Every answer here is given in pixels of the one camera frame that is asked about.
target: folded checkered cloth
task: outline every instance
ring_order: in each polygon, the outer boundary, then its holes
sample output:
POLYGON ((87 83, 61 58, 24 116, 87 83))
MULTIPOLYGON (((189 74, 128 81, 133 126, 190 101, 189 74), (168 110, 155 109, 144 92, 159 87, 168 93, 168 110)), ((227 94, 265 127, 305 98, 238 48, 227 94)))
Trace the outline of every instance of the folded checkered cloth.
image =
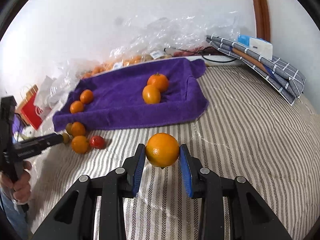
POLYGON ((239 43, 228 41, 224 38, 212 35, 207 36, 206 40, 218 51, 246 63, 274 87, 290 105, 293 105, 295 99, 300 97, 304 89, 306 78, 290 63, 275 56, 272 57, 272 60, 269 60, 239 43), (252 62, 234 53, 232 51, 233 48, 258 60, 263 64, 267 73, 255 66, 252 62))

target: red tomato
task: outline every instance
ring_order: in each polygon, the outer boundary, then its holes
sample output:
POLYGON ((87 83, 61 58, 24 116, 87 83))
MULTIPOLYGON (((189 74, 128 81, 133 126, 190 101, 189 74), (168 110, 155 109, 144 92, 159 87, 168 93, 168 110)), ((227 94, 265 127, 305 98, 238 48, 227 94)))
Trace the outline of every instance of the red tomato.
POLYGON ((103 149, 105 147, 105 144, 106 142, 101 136, 96 135, 90 139, 90 145, 92 148, 103 149))

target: silver screw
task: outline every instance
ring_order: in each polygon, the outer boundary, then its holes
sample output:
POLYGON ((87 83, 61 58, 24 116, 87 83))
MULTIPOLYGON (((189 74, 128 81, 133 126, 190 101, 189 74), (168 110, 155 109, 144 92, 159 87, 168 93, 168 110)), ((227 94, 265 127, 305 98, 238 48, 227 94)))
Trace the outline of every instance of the silver screw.
POLYGON ((116 174, 122 174, 122 173, 124 173, 124 171, 125 171, 125 169, 122 168, 122 167, 117 168, 117 169, 116 169, 116 174))
POLYGON ((201 172, 202 174, 209 174, 210 170, 209 170, 208 168, 201 168, 201 169, 200 169, 200 172, 201 172))
POLYGON ((85 181, 87 181, 88 180, 88 176, 87 175, 82 175, 82 176, 80 176, 80 178, 79 178, 79 181, 80 182, 85 182, 85 181))
POLYGON ((245 177, 239 176, 239 177, 237 177, 237 181, 239 183, 245 183, 247 180, 245 179, 245 177))

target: blue gripper pad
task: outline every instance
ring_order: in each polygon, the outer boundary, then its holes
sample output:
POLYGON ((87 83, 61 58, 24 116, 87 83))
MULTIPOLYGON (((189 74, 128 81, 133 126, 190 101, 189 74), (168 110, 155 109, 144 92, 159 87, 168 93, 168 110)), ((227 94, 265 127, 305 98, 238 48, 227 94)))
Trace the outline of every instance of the blue gripper pad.
POLYGON ((137 195, 139 188, 140 188, 145 159, 146 159, 146 148, 143 147, 143 149, 141 150, 140 156, 139 156, 138 164, 137 164, 136 169, 133 174, 132 194, 134 196, 137 195))
POLYGON ((183 184, 186 189, 187 195, 188 197, 192 198, 193 197, 192 177, 191 177, 190 168, 189 168, 188 161, 182 145, 180 146, 180 168, 182 172, 183 184))

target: human hand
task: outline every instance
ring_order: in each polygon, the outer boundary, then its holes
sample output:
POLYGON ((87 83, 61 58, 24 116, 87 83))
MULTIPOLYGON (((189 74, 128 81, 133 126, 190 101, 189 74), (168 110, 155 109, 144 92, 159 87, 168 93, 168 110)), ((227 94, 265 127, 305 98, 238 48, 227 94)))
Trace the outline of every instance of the human hand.
MULTIPOLYGON (((23 168, 30 171, 32 165, 30 162, 24 161, 23 168)), ((27 171, 23 171, 20 179, 15 183, 12 183, 7 175, 3 174, 2 172, 0 174, 0 186, 13 189, 15 191, 13 193, 13 197, 21 203, 27 202, 31 195, 31 186, 29 184, 29 180, 30 174, 27 171)))

